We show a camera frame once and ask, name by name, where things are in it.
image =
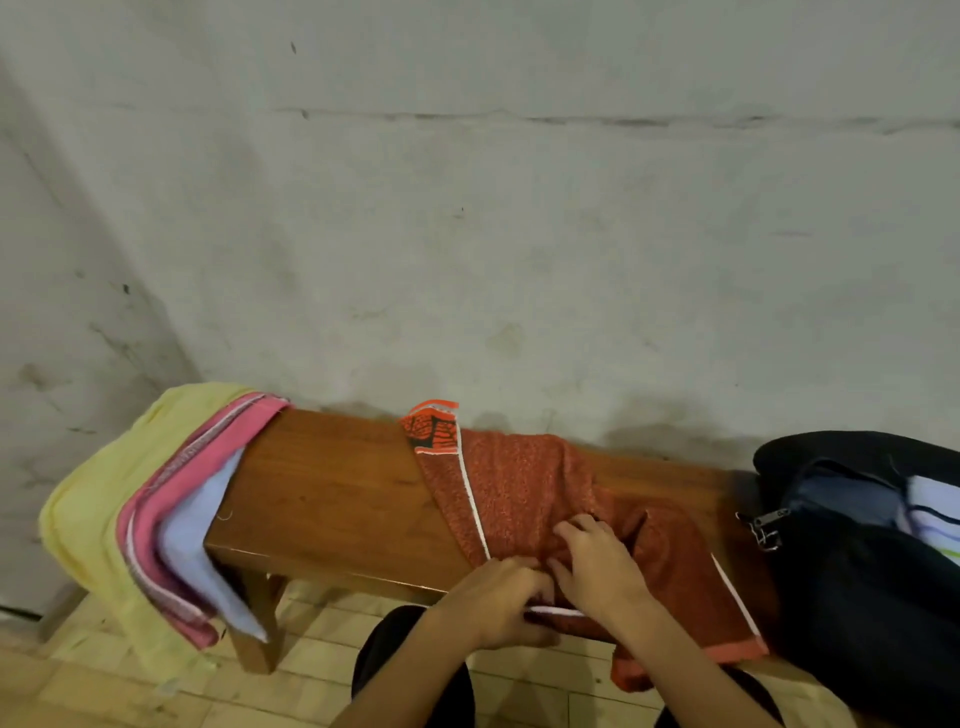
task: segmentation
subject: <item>black bag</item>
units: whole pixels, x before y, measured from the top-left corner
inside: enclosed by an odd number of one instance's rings
[[[783,656],[863,713],[960,725],[960,567],[895,528],[784,508],[815,468],[901,494],[911,475],[960,486],[960,453],[882,432],[808,432],[767,443],[754,466],[772,513],[752,528],[770,551]]]

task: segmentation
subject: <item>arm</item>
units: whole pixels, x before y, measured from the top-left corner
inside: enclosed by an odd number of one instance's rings
[[[573,572],[550,561],[560,588],[650,673],[677,722],[684,728],[777,728],[653,598],[608,525],[582,515],[554,531],[573,557]]]
[[[555,632],[523,619],[534,596],[553,601],[553,580],[537,565],[536,559],[491,559],[471,573],[424,613],[330,728],[420,728],[474,650],[556,643]]]

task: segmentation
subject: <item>white wall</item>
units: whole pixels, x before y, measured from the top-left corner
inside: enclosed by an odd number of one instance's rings
[[[43,615],[68,589],[43,501],[197,375],[2,68],[0,104],[0,606]]]
[[[204,376],[743,465],[823,427],[960,448],[957,27],[6,0],[0,54]]]

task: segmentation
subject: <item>orange towel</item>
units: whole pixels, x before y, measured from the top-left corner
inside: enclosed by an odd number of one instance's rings
[[[516,555],[554,556],[569,566],[569,552],[553,526],[590,513],[613,527],[651,593],[712,660],[732,663],[768,653],[683,509],[667,500],[615,496],[599,488],[580,453],[559,437],[461,430],[458,406],[426,401],[400,422],[427,487],[474,566]],[[611,641],[591,619],[542,618],[566,634]],[[611,679],[627,692],[652,687],[622,645],[613,653]]]

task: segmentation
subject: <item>bench top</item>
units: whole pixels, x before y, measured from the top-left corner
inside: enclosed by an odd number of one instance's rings
[[[685,508],[769,639],[777,597],[734,517],[734,473],[583,455],[603,487]],[[205,544],[239,569],[426,604],[470,569],[397,423],[300,409],[281,412],[247,447]]]

